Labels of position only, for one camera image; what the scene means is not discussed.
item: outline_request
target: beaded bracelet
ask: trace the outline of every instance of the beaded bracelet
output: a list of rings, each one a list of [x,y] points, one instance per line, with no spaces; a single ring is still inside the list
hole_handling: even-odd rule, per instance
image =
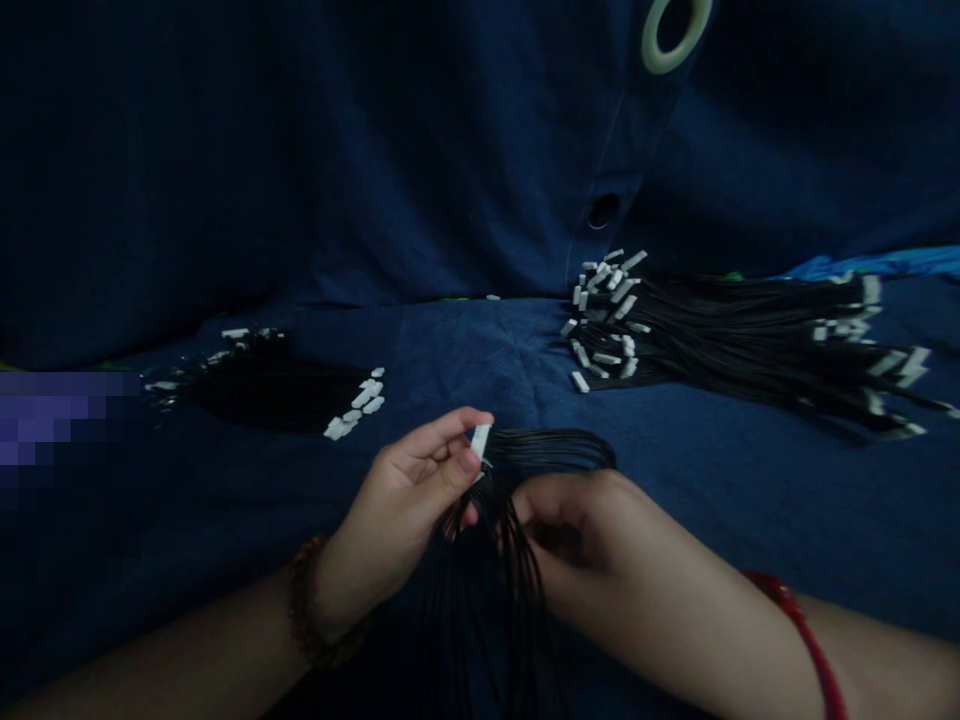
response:
[[[354,626],[335,643],[323,639],[311,618],[310,606],[314,602],[311,579],[320,551],[327,539],[322,535],[310,538],[301,547],[290,566],[290,602],[287,617],[290,632],[300,652],[316,668],[333,669],[350,660],[360,650],[370,628],[370,618]]]

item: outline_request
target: wire bundle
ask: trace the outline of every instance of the wire bundle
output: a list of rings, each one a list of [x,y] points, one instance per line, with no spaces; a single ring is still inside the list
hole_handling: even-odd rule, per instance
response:
[[[234,425],[301,435],[322,431],[339,440],[383,405],[383,368],[371,373],[297,358],[286,333],[276,329],[223,335],[230,350],[193,368],[175,368],[175,381],[145,386],[161,412],[182,400]]]
[[[490,432],[480,477],[441,518],[433,536],[437,563],[424,593],[420,627],[420,716],[474,716],[471,678],[476,673],[468,669],[469,638],[478,646],[501,717],[569,716],[540,570],[513,506],[515,483],[509,478],[511,472],[522,478],[548,470],[615,467],[610,445],[582,430]],[[461,529],[471,503],[480,521]],[[480,607],[501,609],[502,637],[487,631]],[[505,676],[491,662],[495,656],[506,657]]]
[[[825,282],[733,280],[642,266],[622,250],[584,263],[561,334],[589,371],[581,392],[684,382],[741,400],[844,418],[895,440],[926,430],[886,397],[960,418],[910,386],[930,351],[865,336],[881,311],[876,275]]]

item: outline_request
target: plastic ring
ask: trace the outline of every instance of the plastic ring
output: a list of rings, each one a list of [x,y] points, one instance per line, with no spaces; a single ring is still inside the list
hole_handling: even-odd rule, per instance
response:
[[[660,28],[663,11],[672,1],[654,0],[647,14],[647,23],[643,26],[640,54],[643,57],[644,66],[652,75],[665,75],[671,70],[676,70],[680,63],[690,56],[700,42],[700,38],[703,37],[703,31],[706,30],[707,21],[710,19],[710,10],[713,8],[713,0],[686,0],[692,6],[687,32],[673,50],[665,53],[657,42],[657,30]]]

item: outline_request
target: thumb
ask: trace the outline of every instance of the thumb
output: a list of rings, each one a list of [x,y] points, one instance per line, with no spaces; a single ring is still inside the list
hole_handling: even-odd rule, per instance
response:
[[[436,472],[414,488],[416,512],[433,524],[470,489],[480,474],[480,458],[469,447],[444,460]]]

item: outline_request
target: blue cloth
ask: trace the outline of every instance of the blue cloth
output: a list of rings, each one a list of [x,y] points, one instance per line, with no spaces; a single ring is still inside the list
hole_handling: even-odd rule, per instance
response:
[[[872,336],[933,347],[932,372],[917,389],[960,403],[960,287],[915,279],[891,282],[885,293]],[[27,658],[17,673],[2,674],[7,690],[279,566],[304,537],[336,527],[383,444],[460,404],[493,411],[504,427],[592,430],[613,444],[626,475],[737,567],[960,640],[960,573],[950,570],[960,551],[960,423],[907,407],[930,433],[884,443],[829,420],[679,385],[584,396],[559,342],[566,313],[554,300],[474,300],[261,315],[256,322],[290,327],[312,357],[386,366],[382,410],[332,443],[229,427],[185,408],[149,430],[107,480],[74,483],[86,510],[66,530],[69,506],[23,514],[16,572],[26,583],[36,563],[52,594],[28,594],[34,604],[15,607],[3,597],[3,616],[16,609],[21,624],[19,637],[0,647],[7,660]],[[222,328],[253,322],[219,318],[188,343],[126,362],[146,369],[209,354],[222,347]],[[131,490],[118,495],[112,488],[121,482]],[[78,523],[98,528],[96,536]],[[423,580],[417,573],[384,609],[373,652],[319,681],[327,683],[325,714],[414,707],[410,656]],[[563,642],[575,717],[671,716],[676,706],[661,694],[576,639]],[[359,692],[370,672],[381,692]]]
[[[650,5],[17,3],[0,357],[123,354],[274,289],[560,297],[621,245],[772,275],[957,240],[960,6],[718,1],[654,76]]]
[[[847,271],[879,275],[950,275],[960,280],[960,245],[900,250],[845,260],[817,255],[785,275],[798,280],[826,280]]]

